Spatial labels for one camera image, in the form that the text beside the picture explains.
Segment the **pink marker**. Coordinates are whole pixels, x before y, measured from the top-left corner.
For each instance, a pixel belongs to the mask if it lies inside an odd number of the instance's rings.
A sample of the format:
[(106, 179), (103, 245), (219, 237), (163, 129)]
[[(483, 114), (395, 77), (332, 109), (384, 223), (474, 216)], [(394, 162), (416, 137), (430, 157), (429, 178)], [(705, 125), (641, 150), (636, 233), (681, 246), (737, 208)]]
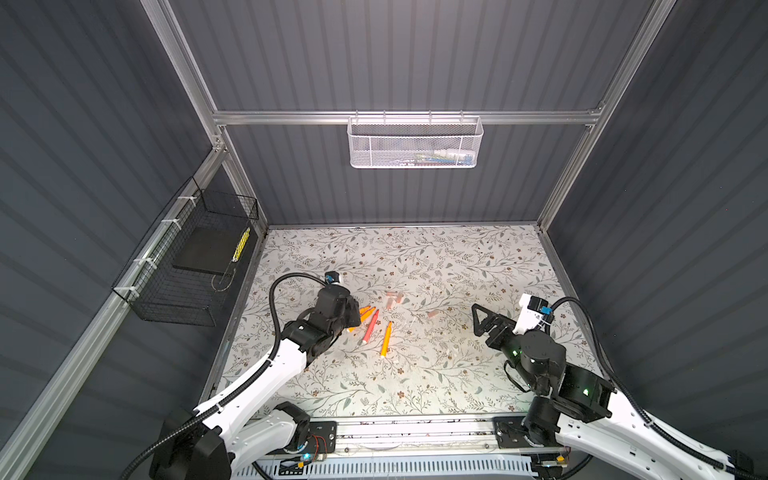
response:
[(364, 334), (363, 339), (362, 339), (362, 343), (363, 344), (367, 344), (367, 343), (370, 342), (371, 337), (373, 335), (373, 332), (375, 330), (377, 321), (378, 321), (379, 314), (380, 314), (380, 310), (379, 309), (376, 309), (374, 311), (374, 313), (372, 314), (372, 316), (371, 316), (371, 318), (369, 320), (367, 329), (366, 329), (365, 334)]

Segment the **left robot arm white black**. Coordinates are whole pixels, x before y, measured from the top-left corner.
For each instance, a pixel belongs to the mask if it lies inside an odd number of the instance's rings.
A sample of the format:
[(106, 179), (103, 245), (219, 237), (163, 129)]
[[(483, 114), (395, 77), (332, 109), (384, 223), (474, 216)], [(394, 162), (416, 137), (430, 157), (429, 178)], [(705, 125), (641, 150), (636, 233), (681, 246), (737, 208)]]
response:
[(151, 462), (150, 478), (229, 479), (269, 453), (305, 452), (312, 443), (311, 417), (300, 407), (284, 401), (265, 417), (254, 416), (346, 329), (360, 325), (360, 306), (350, 291), (332, 277), (320, 284), (315, 305), (286, 324), (277, 315), (277, 288), (270, 288), (271, 350), (222, 392), (166, 418), (159, 439), (144, 455)]

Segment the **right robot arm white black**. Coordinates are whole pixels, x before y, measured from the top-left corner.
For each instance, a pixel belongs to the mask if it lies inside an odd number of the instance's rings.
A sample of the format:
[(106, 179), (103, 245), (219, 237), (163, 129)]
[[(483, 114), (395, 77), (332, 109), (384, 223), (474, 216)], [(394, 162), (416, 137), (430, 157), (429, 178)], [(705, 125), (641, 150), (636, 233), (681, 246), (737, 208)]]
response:
[(533, 401), (522, 422), (534, 446), (558, 444), (599, 459), (640, 479), (754, 479), (751, 458), (709, 447), (674, 429), (640, 406), (596, 351), (595, 373), (566, 359), (566, 348), (551, 335), (557, 310), (575, 298), (554, 303), (525, 294), (511, 319), (475, 304), (473, 332), (505, 357), (508, 380)]

